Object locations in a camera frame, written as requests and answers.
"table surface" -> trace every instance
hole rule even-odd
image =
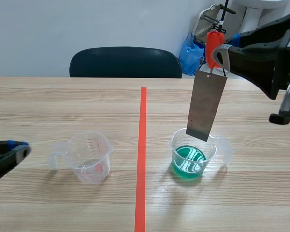
[[[213,160],[201,179],[170,168],[167,142],[186,127],[193,80],[0,77],[0,140],[32,153],[0,180],[0,232],[133,232],[140,90],[147,87],[146,231],[290,232],[290,124],[246,80],[228,80],[211,131],[230,140],[232,163]],[[109,138],[111,172],[99,185],[78,181],[53,143],[83,131]]]

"chair backrest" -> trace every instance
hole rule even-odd
[[[142,47],[100,47],[80,51],[71,60],[70,77],[181,78],[177,57]]]

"blue part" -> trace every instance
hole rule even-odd
[[[203,54],[204,49],[201,49],[194,44],[193,35],[192,32],[190,32],[179,53],[179,62],[182,66],[182,73],[193,76],[199,69],[200,59]]]
[[[230,45],[232,45],[234,47],[239,47],[240,46],[240,37],[241,37],[240,33],[233,35]]]
[[[16,142],[14,140],[8,140],[7,146],[8,146],[9,151],[17,147]]]
[[[29,144],[27,142],[22,142],[22,144],[29,146]],[[8,149],[10,151],[10,150],[14,149],[15,147],[17,147],[17,144],[14,140],[8,140],[7,146],[8,146]]]

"metal plate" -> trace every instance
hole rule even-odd
[[[227,78],[197,70],[186,134],[207,142]]]

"empty measuring cup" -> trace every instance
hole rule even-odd
[[[186,128],[178,130],[169,142],[172,149],[172,165],[174,170],[186,178],[199,177],[217,154],[221,153],[224,163],[231,161],[233,150],[229,141],[209,135],[204,142],[186,134]]]
[[[53,154],[48,156],[48,162],[51,169],[56,170],[57,155],[62,155],[81,181],[96,184],[110,172],[109,155],[112,151],[113,147],[103,134],[84,132],[66,143],[54,144]]]

